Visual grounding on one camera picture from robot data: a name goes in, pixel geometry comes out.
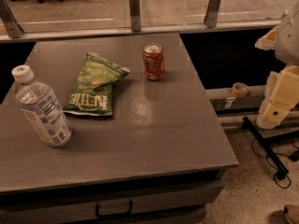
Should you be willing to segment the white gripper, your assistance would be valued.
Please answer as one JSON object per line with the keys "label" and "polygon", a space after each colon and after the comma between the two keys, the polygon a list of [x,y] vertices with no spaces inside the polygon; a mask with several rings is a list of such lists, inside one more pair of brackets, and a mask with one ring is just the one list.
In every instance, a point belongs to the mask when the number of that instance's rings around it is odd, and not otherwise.
{"label": "white gripper", "polygon": [[299,104],[299,2],[254,47],[275,50],[278,60],[293,64],[279,73],[271,71],[266,81],[256,123],[262,129],[274,129]]}

